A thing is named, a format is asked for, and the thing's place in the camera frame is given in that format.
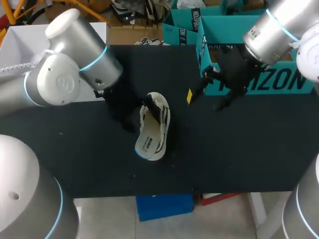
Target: black mat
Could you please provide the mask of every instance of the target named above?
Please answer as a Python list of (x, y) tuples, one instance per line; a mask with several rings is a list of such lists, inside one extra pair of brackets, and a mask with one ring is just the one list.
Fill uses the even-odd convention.
[[(177, 122), (174, 151), (158, 162), (134, 151), (104, 102), (32, 109), (0, 119), (72, 197), (288, 191), (319, 151), (316, 95), (245, 96), (212, 111), (216, 97), (186, 103), (199, 80), (194, 47), (114, 46), (141, 95), (163, 94)], [(139, 127), (139, 110), (134, 114)]]

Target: shoe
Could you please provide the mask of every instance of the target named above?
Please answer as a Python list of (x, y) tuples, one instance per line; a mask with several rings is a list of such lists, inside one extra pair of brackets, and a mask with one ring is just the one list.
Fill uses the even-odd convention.
[(164, 18), (164, 7), (159, 0), (146, 0), (146, 13), (150, 20), (156, 23), (161, 22)]
[(170, 109), (163, 95), (148, 93), (141, 107), (140, 136), (135, 144), (135, 152), (144, 159), (156, 161), (166, 151), (166, 138), (170, 122)]

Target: blue box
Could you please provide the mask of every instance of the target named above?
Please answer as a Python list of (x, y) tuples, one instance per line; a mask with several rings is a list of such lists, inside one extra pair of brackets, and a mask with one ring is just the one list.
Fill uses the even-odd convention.
[[(203, 16), (200, 20), (196, 54), (200, 73), (209, 65), (219, 69), (217, 63), (211, 61), (210, 49), (218, 49), (221, 45), (233, 47), (244, 43), (243, 35), (251, 29), (259, 16)], [(291, 61), (279, 61), (271, 66), (258, 78), (251, 81), (248, 95), (261, 94), (308, 94), (314, 88), (314, 83), (306, 81), (297, 70), (295, 52)], [(229, 89), (220, 82), (209, 84), (206, 95), (225, 95)]]
[(141, 222), (191, 213), (194, 208), (190, 194), (136, 196), (136, 205)]
[(178, 9), (177, 0), (175, 0), (170, 11), (176, 27), (198, 32), (200, 16), (225, 15), (226, 4), (227, 0), (221, 0), (219, 6)]
[(169, 45), (196, 45), (197, 43), (197, 32), (174, 26), (171, 14), (164, 19), (162, 28), (164, 43)]

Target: red object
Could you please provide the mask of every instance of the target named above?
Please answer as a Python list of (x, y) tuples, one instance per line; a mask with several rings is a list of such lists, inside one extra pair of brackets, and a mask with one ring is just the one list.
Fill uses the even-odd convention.
[(199, 197), (199, 200), (202, 203), (202, 205), (206, 206), (208, 204), (216, 203), (218, 201), (224, 200), (226, 198), (231, 198), (231, 197), (234, 197), (237, 195), (239, 195), (239, 193), (220, 194), (220, 195), (217, 195), (215, 197), (211, 197), (211, 198), (207, 198), (207, 199), (203, 199), (203, 197), (201, 195), (199, 195), (198, 197)]
[(4, 29), (9, 24), (9, 20), (6, 15), (0, 17), (0, 30)]

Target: white box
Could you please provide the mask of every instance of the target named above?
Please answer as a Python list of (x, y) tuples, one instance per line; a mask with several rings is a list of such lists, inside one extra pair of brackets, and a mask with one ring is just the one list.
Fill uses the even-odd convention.
[[(91, 23), (92, 27), (106, 42), (107, 25), (104, 22)], [(0, 69), (38, 60), (50, 44), (45, 36), (48, 25), (12, 26), (9, 28), (0, 48)], [(83, 80), (80, 93), (74, 102), (101, 101), (92, 88)]]

